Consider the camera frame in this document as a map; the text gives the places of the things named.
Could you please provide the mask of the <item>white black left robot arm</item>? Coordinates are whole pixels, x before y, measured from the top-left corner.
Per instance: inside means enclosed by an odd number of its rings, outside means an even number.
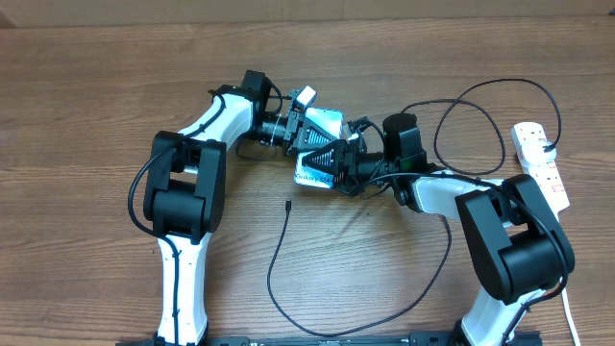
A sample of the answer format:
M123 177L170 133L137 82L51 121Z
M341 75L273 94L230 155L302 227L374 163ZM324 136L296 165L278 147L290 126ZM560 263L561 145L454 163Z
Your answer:
M341 135L342 111L313 107L314 90L289 94L286 116L268 111L278 89L249 70L240 86L212 93L210 108L177 133L160 131L138 176L146 181L143 214L162 258L162 313L152 345L204 345L209 240L225 206L227 152L245 137L301 157Z

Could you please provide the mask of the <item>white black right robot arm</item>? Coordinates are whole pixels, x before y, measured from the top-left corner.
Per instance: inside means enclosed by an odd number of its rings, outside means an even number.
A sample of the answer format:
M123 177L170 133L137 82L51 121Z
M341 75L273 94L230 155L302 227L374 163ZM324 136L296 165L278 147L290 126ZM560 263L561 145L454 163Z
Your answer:
M298 136L299 165L326 176L349 196L385 184L416 212L460 222L481 289L449 336L452 345L521 345L515 330L530 309L564 295L575 255L540 185L529 175L481 180L427 159L413 114L388 116L379 128L383 148L369 153L367 118L313 123Z

